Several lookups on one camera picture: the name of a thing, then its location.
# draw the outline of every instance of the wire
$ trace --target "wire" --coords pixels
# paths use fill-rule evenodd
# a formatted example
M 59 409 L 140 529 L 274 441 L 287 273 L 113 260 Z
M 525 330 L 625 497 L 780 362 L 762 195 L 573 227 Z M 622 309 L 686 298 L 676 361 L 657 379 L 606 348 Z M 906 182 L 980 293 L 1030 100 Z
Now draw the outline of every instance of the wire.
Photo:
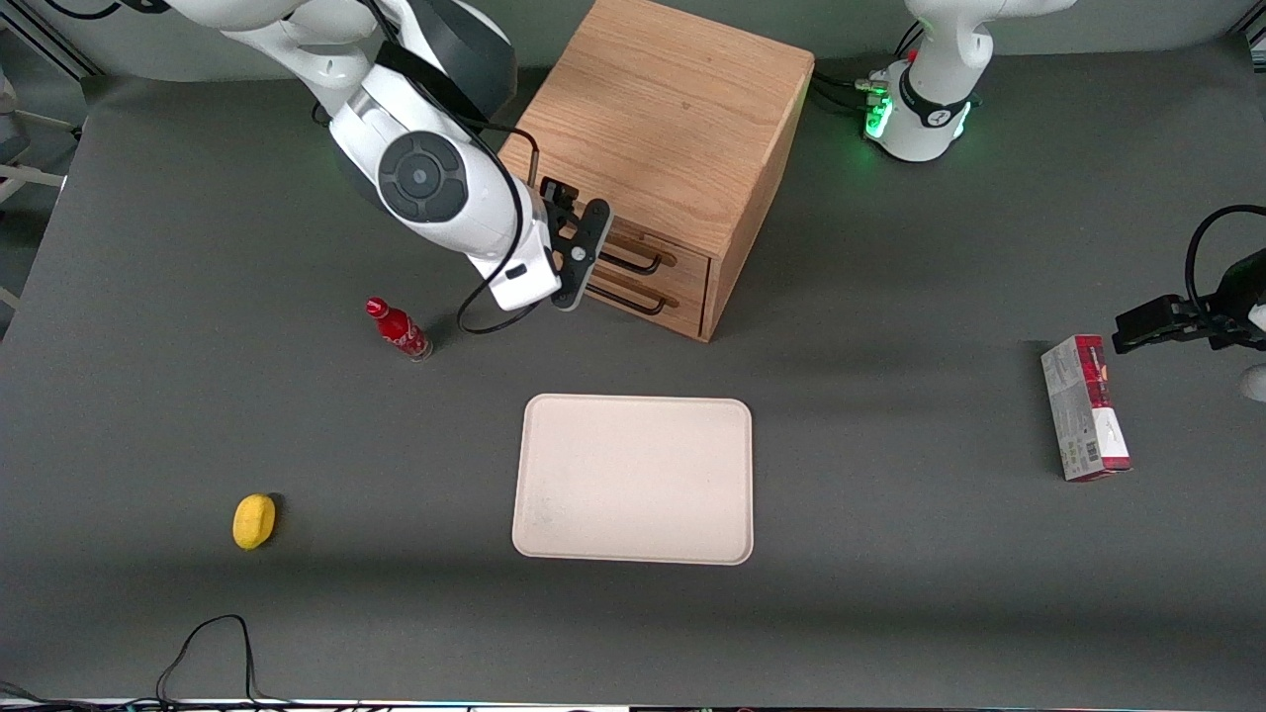
M 914 20 L 914 24 L 912 24 L 909 29 L 905 30 L 905 34 L 901 35 L 901 41 L 896 43 L 896 49 L 893 51 L 893 54 L 900 57 L 901 53 L 905 52 L 912 44 L 918 42 L 919 37 L 922 35 L 923 35 L 923 23 L 920 23 L 919 20 Z
M 839 89 L 853 89 L 853 82 L 843 79 L 836 79 L 830 75 L 825 75 L 817 70 L 813 71 L 813 79 L 820 81 L 822 84 L 829 84 L 830 86 L 838 86 Z
M 54 3 L 53 0 L 44 0 L 44 4 L 47 4 L 49 8 L 57 10 L 58 13 L 66 15 L 67 18 L 75 18 L 76 20 L 100 20 L 103 18 L 109 18 L 110 15 L 113 15 L 114 13 L 116 13 L 119 10 L 119 8 L 123 6 L 119 3 L 111 3 L 111 4 L 106 5 L 105 8 L 97 10 L 95 13 L 77 13 L 77 11 L 71 10 L 68 8 L 62 8 L 61 5 L 58 5 L 57 3 Z
M 1255 215 L 1266 217 L 1266 208 L 1261 205 L 1227 205 L 1205 218 L 1204 222 L 1200 223 L 1200 227 L 1195 228 L 1195 233 L 1191 234 L 1191 243 L 1188 246 L 1186 262 L 1182 265 L 1182 279 L 1186 283 L 1188 299 L 1195 307 L 1195 313 L 1200 318 L 1200 323 L 1204 324 L 1204 328 L 1237 346 L 1250 346 L 1246 340 L 1238 334 L 1231 333 L 1231 329 L 1228 329 L 1224 324 L 1213 321 L 1213 317 L 1209 314 L 1209 310 L 1205 308 L 1204 302 L 1200 299 L 1195 288 L 1195 257 L 1196 252 L 1200 250 L 1200 241 L 1204 239 L 1204 233 L 1209 232 L 1213 223 L 1234 213 L 1252 213 Z
M 152 697 L 139 697 L 137 699 L 130 699 L 130 701 L 120 703 L 120 704 L 94 704 L 94 703 L 90 703 L 90 702 L 80 702 L 77 699 L 46 699 L 43 697 L 39 697 L 38 694 L 32 693 L 30 690 L 28 690 L 28 689 L 25 689 L 25 688 L 23 688 L 20 685 L 15 685 L 13 683 L 8 683 L 8 682 L 4 682 L 4 680 L 0 680 L 0 693 L 4 693 L 6 696 L 9 696 L 9 697 L 15 697 L 15 698 L 20 698 L 20 699 L 29 699 L 30 702 L 38 703 L 38 707 L 20 707 L 20 709 L 42 709 L 42 711 L 48 711 L 48 712 L 51 712 L 53 709 L 63 709 L 63 711 L 65 709 L 71 709 L 71 711 L 87 711 L 87 712 L 113 712 L 113 711 L 116 711 L 116 709 L 125 709 L 125 708 L 132 707 L 132 706 L 143 706 L 143 703 L 149 702 L 149 701 L 158 702 L 157 699 L 154 699 Z M 19 707 L 6 706 L 6 707 L 4 707 L 4 709 L 19 709 Z
M 537 143 L 537 139 L 536 139 L 534 136 L 532 136 L 530 133 L 523 130 L 519 127 L 511 127 L 511 125 L 505 125 L 505 124 L 490 124 L 490 123 L 486 123 L 486 122 L 477 122 L 475 119 L 462 119 L 462 122 L 465 122 L 467 125 L 473 127 L 473 128 L 485 129 L 485 130 L 499 130 L 501 133 L 513 133 L 513 134 L 517 134 L 517 136 L 522 136 L 523 138 L 527 138 L 528 143 L 532 144 L 532 163 L 528 167 L 528 188 L 536 188 L 537 186 L 537 168 L 541 167 L 541 144 Z
M 386 13 L 382 11 L 382 8 L 379 5 L 377 0 L 361 0 L 361 3 L 370 9 L 370 13 L 373 14 L 373 19 L 375 22 L 379 23 L 379 27 L 382 29 L 382 35 L 386 38 L 386 41 L 399 44 L 400 39 L 399 30 L 396 29 L 395 25 L 391 24 L 390 20 L 387 20 Z M 467 296 L 466 300 L 462 302 L 461 307 L 457 308 L 457 328 L 473 336 L 496 333 L 506 327 L 519 323 L 520 321 L 523 321 L 524 317 L 530 314 L 541 304 L 541 302 L 537 302 L 534 304 L 528 304 L 509 319 L 499 324 L 494 324 L 491 327 L 484 327 L 484 328 L 467 327 L 463 319 L 463 317 L 466 315 L 466 309 L 468 309 L 470 305 L 473 304 L 475 300 L 479 299 L 481 294 L 487 291 L 487 288 L 489 285 L 492 284 L 492 280 L 499 277 L 501 272 L 505 271 L 505 267 L 510 264 L 510 260 L 514 258 L 514 253 L 519 250 L 519 239 L 520 236 L 523 234 L 523 227 L 525 224 L 525 219 L 523 215 L 523 205 L 519 203 L 519 188 L 518 185 L 515 185 L 514 176 L 510 174 L 509 168 L 506 168 L 505 163 L 501 162 L 500 156 L 498 156 L 496 152 L 489 147 L 487 142 L 485 142 L 484 138 L 480 137 L 480 134 L 476 133 L 473 127 L 471 125 L 471 124 L 480 124 L 482 122 L 473 122 L 470 119 L 458 118 L 447 106 L 437 101 L 436 98 L 432 96 L 430 91 L 427 90 L 427 87 L 419 85 L 411 77 L 405 77 L 405 80 L 409 81 L 409 85 L 413 86 L 413 89 L 418 94 L 422 94 L 428 101 L 430 101 L 433 106 L 436 106 L 437 109 L 439 109 L 439 111 L 442 111 L 446 117 L 448 117 L 449 120 L 461 127 L 461 129 L 466 132 L 466 136 L 470 137 L 471 142 L 473 142 L 475 146 L 477 146 L 485 153 L 487 153 L 489 158 L 492 160 L 492 163 L 496 166 L 496 170 L 501 174 L 501 177 L 505 180 L 506 188 L 510 190 L 510 203 L 514 204 L 514 238 L 510 241 L 510 248 L 506 250 L 505 256 L 501 257 L 501 261 L 496 265 L 496 269 L 489 272 L 489 275 L 484 277 L 484 280 L 479 284 L 479 286 L 476 286 L 475 290 L 471 291 L 470 296 Z M 489 128 L 492 128 L 492 124 L 486 124 L 486 125 Z M 514 133 L 527 134 L 527 132 L 519 132 L 519 130 L 515 130 Z M 529 141 L 532 142 L 533 152 L 538 155 L 539 147 L 537 146 L 536 139 L 529 137 Z M 534 157 L 533 165 L 536 163 L 537 158 Z
M 208 618 L 206 621 L 199 623 L 189 633 L 189 636 L 185 637 L 185 642 L 181 644 L 180 652 L 176 654 L 175 660 L 172 660 L 171 664 L 167 665 L 167 668 L 165 668 L 163 671 L 158 674 L 158 679 L 154 680 L 154 698 L 160 702 L 161 706 L 163 706 L 163 709 L 167 709 L 167 706 L 171 706 L 173 702 L 167 696 L 167 680 L 171 679 L 171 674 L 176 671 L 176 668 L 179 668 L 181 661 L 185 660 L 185 655 L 189 652 L 190 644 L 194 642 L 194 637 L 196 637 L 197 633 L 201 632 L 201 630 L 205 628 L 206 626 L 218 623 L 220 621 L 237 621 L 237 625 L 242 628 L 242 644 L 246 647 L 246 698 L 261 707 L 262 703 L 260 702 L 258 698 L 271 698 L 271 699 L 281 699 L 282 702 L 290 702 L 289 699 L 282 699 L 280 697 L 272 697 L 270 694 L 265 694 L 260 689 L 260 684 L 256 682 L 254 677 L 254 649 L 251 646 L 251 632 L 246 627 L 246 620 L 242 616 L 238 616 L 237 613 L 227 613 L 224 616 Z
M 824 110 L 830 111 L 833 114 L 839 113 L 836 109 L 843 109 L 846 113 L 852 113 L 852 114 L 861 114 L 861 113 L 866 111 L 866 109 L 863 109 L 862 106 L 857 106 L 855 104 L 849 104 L 849 103 L 844 101 L 843 99 L 832 95 L 829 91 L 827 91 L 822 86 L 818 86 L 817 84 L 809 82 L 809 90 L 813 91 L 813 94 L 815 94 L 815 95 L 825 99 L 827 101 L 829 101 L 832 108 L 822 106 L 820 104 L 818 104 L 818 105 L 820 108 L 823 108 Z
M 320 103 L 319 99 L 313 103 L 313 110 L 311 110 L 310 115 L 313 118 L 313 123 L 314 124 L 316 124 L 316 125 L 319 125 L 322 128 L 329 128 L 329 122 L 330 122 L 329 113 L 325 111 L 324 106 L 322 106 L 322 103 Z

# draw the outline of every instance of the metal handle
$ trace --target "metal handle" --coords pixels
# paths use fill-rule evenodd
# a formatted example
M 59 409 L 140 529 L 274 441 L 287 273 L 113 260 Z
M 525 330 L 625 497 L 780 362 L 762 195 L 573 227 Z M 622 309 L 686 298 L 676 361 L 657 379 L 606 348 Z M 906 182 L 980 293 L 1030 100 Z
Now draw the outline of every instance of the metal handle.
M 619 258 L 619 257 L 617 257 L 614 255 L 608 255 L 606 252 L 603 252 L 601 255 L 599 255 L 598 258 L 601 260 L 601 261 L 604 261 L 604 262 L 610 262 L 610 264 L 615 265 L 617 267 L 619 267 L 622 270 L 628 270 L 628 271 L 630 271 L 633 274 L 643 275 L 643 276 L 646 276 L 646 275 L 653 275 L 655 271 L 658 270 L 660 265 L 663 262 L 663 255 L 658 255 L 658 253 L 656 253 L 655 261 L 652 261 L 646 267 L 643 267 L 641 265 L 634 265 L 633 262 L 629 262 L 628 260 L 622 260 L 622 258 Z
M 623 296 L 620 296 L 618 294 L 613 294 L 610 291 L 606 291 L 605 289 L 603 289 L 600 286 L 596 286 L 592 283 L 590 283 L 589 286 L 586 286 L 585 289 L 587 289 L 589 291 L 592 291 L 594 294 L 596 294 L 599 296 L 610 299 L 611 302 L 614 302 L 617 304 L 620 304 L 623 307 L 628 307 L 629 309 L 633 309 L 638 314 L 643 314 L 646 317 L 655 317 L 655 315 L 657 315 L 660 312 L 663 312 L 663 308 L 668 304 L 668 300 L 666 298 L 661 296 L 660 298 L 660 303 L 656 304 L 653 308 L 643 307 L 643 305 L 638 304 L 637 302 L 630 302 L 630 300 L 624 299 Z

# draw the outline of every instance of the bottle label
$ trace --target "bottle label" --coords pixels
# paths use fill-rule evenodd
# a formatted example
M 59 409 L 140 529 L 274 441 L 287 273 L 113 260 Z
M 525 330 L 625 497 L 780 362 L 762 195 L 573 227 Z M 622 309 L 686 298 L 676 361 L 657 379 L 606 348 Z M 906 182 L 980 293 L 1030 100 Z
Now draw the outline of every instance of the bottle label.
M 410 359 L 417 359 L 427 352 L 427 337 L 418 328 L 418 324 L 411 321 L 409 322 L 409 331 L 404 336 L 400 338 L 389 338 L 387 341 L 409 355 Z

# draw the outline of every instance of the red bottle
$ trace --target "red bottle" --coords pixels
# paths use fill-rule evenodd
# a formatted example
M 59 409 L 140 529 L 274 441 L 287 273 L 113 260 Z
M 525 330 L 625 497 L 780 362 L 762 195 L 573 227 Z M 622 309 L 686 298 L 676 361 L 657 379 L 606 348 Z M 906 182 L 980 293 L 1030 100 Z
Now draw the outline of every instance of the red bottle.
M 379 324 L 379 333 L 392 346 L 404 351 L 414 361 L 422 361 L 430 356 L 430 340 L 413 323 L 409 314 L 390 307 L 377 296 L 365 303 L 365 310 L 373 317 Z

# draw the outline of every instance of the wooden drawer cabinet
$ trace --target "wooden drawer cabinet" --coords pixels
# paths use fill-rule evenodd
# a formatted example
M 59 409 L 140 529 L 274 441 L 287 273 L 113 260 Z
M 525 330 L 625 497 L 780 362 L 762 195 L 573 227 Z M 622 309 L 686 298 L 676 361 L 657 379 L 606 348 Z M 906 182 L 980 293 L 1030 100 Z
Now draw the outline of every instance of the wooden drawer cabinet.
M 615 212 L 586 300 L 709 341 L 782 180 L 813 56 L 648 0 L 596 0 L 519 127 Z M 501 149 L 525 177 L 527 142 Z

